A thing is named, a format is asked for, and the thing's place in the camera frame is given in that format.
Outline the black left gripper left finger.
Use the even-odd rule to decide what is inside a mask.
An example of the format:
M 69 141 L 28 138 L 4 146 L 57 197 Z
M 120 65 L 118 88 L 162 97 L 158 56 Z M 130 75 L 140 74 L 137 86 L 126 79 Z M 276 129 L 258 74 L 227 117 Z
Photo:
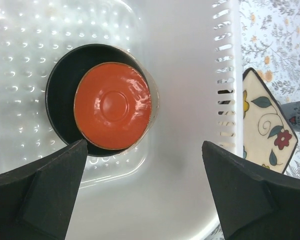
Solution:
M 0 240 L 64 240 L 88 147 L 78 140 L 0 174 Z

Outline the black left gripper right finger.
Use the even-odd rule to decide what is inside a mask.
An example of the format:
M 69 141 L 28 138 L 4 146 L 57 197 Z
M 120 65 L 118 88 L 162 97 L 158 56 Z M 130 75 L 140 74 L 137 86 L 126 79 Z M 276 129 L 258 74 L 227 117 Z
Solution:
M 210 141 L 202 158 L 226 240 L 300 240 L 300 179 Z

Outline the square floral ceramic plate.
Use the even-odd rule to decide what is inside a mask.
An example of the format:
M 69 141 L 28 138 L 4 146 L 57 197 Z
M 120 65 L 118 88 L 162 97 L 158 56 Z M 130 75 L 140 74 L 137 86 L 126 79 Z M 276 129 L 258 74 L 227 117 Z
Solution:
M 295 131 L 257 71 L 243 73 L 243 158 L 285 173 L 298 144 Z

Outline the red round saucer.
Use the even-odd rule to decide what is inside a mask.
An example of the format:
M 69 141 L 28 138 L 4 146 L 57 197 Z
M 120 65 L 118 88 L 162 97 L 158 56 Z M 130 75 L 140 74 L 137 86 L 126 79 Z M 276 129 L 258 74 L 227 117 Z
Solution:
M 91 68 L 74 96 L 75 123 L 93 145 L 123 150 L 145 133 L 152 113 L 150 89 L 133 67 L 105 62 Z

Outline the black round plate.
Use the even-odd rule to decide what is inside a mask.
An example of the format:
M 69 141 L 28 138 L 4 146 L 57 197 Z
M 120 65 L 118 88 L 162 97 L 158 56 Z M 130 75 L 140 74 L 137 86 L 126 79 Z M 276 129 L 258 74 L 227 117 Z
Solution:
M 85 44 L 63 55 L 53 67 L 45 89 L 45 108 L 49 122 L 67 145 L 84 139 L 74 116 L 74 100 L 82 77 L 93 67 L 117 62 L 134 68 L 143 78 L 145 71 L 119 48 L 106 44 Z

